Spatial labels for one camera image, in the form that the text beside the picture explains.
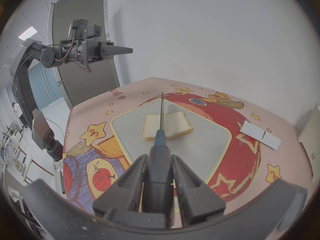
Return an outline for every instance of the ceiling light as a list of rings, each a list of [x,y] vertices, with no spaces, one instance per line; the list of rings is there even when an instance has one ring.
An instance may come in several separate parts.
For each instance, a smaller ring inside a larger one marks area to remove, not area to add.
[[[33,36],[38,31],[34,29],[33,26],[29,27],[25,32],[23,32],[21,35],[18,36],[18,38],[22,39],[23,41],[27,38]]]

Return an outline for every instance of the table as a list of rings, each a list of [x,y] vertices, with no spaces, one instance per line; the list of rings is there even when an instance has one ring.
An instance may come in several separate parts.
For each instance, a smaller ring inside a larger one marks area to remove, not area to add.
[[[66,196],[71,204],[94,214],[93,201],[129,167],[110,121],[159,98],[162,91],[165,99],[230,131],[229,147],[208,182],[227,202],[225,214],[253,200],[277,177],[307,188],[309,200],[317,182],[312,184],[310,162],[297,141],[299,131],[293,125],[222,91],[148,78],[91,98],[70,111],[63,147],[63,172]],[[240,128],[244,121],[281,139],[278,150],[242,134]],[[275,238],[280,234],[274,232]]]

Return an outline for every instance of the white box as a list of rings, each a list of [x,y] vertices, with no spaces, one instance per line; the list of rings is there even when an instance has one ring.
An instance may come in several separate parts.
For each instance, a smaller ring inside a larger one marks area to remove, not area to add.
[[[277,150],[281,143],[281,140],[276,136],[247,121],[244,122],[240,132],[266,144],[274,150]]]

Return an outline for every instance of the bread slice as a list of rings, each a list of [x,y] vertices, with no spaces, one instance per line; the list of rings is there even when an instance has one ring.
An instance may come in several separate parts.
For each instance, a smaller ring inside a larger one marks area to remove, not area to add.
[[[154,141],[160,127],[160,114],[147,114],[142,137],[145,141]],[[184,111],[164,114],[164,134],[166,139],[179,137],[193,131]]]

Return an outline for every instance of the ceiling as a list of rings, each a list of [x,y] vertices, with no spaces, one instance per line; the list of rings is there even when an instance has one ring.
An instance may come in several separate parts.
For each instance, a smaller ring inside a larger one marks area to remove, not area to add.
[[[18,38],[25,30],[33,26],[38,32],[31,38],[41,41],[44,45],[48,44],[48,15],[50,4],[58,0],[26,0],[19,9],[17,9],[10,23],[0,38],[0,90],[12,84],[9,67],[3,67],[13,52],[23,42]],[[104,1],[103,11],[105,19],[105,29],[107,40],[110,39],[108,22],[108,0]]]

